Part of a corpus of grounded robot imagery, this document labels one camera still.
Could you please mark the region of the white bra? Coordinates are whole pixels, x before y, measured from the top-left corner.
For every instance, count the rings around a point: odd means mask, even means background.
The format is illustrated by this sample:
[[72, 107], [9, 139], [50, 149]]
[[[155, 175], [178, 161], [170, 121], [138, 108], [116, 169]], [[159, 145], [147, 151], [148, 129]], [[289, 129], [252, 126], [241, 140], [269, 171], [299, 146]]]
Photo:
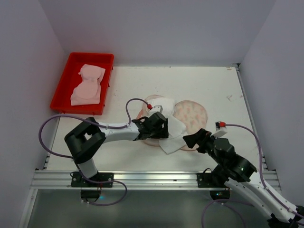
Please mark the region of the white bra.
[[168, 118], [168, 132], [169, 137], [167, 139], [155, 140], [154, 146], [161, 147], [166, 154], [172, 154], [186, 143], [183, 140], [183, 136], [186, 134], [186, 125], [174, 117], [175, 113], [175, 100], [162, 96], [157, 96], [149, 102], [153, 107], [161, 106], [161, 113]]

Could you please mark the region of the peach floral mesh laundry bag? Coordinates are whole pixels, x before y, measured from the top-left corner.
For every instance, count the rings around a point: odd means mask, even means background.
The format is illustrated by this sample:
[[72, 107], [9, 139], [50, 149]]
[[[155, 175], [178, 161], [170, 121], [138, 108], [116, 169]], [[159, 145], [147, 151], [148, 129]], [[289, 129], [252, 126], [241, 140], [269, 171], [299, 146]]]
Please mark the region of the peach floral mesh laundry bag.
[[[150, 95], [147, 98], [145, 98], [145, 101], [149, 103], [153, 98], [156, 98], [157, 96], [161, 96], [161, 95]], [[204, 108], [204, 106], [191, 100], [183, 100], [180, 102], [175, 102], [174, 117], [176, 117], [178, 120], [182, 121], [186, 125], [185, 135], [194, 134], [199, 129], [205, 128], [208, 120], [207, 111]], [[143, 142], [146, 145], [154, 146], [153, 142], [155, 140], [156, 139], [147, 139], [144, 140]], [[194, 151], [195, 148], [192, 149], [189, 148], [187, 145], [185, 145], [180, 150]]]

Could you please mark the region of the pink bra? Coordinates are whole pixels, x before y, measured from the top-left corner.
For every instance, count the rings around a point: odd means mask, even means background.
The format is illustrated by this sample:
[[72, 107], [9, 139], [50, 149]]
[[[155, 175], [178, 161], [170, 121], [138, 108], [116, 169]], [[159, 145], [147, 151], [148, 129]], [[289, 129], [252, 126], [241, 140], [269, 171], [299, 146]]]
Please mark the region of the pink bra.
[[105, 68], [84, 64], [78, 74], [81, 76], [82, 82], [73, 90], [70, 97], [71, 105], [99, 104]]

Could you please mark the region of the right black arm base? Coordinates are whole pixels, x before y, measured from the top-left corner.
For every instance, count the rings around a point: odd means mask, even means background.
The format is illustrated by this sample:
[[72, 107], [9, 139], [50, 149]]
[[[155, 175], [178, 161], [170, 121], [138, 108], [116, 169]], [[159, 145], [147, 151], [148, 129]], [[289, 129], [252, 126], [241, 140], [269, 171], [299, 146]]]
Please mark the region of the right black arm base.
[[220, 182], [217, 177], [212, 174], [210, 168], [206, 168], [203, 172], [198, 172], [196, 176], [198, 187], [209, 189], [209, 194], [213, 200], [230, 199], [230, 188]]

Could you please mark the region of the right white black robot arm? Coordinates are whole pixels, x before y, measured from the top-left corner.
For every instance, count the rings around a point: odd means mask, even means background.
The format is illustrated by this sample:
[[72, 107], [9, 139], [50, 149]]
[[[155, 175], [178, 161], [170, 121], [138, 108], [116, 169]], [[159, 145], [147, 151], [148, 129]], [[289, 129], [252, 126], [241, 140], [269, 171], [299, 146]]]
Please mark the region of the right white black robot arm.
[[304, 218], [304, 208], [286, 200], [263, 178], [257, 168], [235, 152], [226, 138], [218, 138], [205, 129], [183, 137], [189, 148], [208, 154], [217, 166], [211, 172], [216, 186], [235, 190], [257, 208], [271, 228], [297, 228]]

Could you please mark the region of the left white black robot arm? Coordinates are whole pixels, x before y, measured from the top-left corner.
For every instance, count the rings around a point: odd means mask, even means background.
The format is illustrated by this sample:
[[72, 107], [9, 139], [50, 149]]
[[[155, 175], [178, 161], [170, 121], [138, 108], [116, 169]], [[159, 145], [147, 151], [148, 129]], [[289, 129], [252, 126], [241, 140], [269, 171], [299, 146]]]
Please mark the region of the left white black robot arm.
[[126, 127], [102, 128], [95, 118], [89, 117], [64, 138], [74, 163], [85, 180], [98, 181], [98, 170], [93, 156], [104, 143], [169, 138], [168, 118], [160, 112], [149, 117], [131, 120]]

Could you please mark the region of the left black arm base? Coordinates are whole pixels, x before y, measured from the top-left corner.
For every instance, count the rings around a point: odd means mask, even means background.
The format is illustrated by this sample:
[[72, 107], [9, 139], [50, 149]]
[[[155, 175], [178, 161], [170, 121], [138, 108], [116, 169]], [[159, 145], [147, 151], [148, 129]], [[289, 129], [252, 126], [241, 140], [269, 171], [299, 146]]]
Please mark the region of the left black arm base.
[[101, 197], [102, 187], [111, 188], [114, 174], [111, 172], [99, 172], [95, 176], [86, 180], [78, 171], [70, 173], [72, 178], [71, 187], [81, 188], [80, 197], [83, 201], [96, 203]]

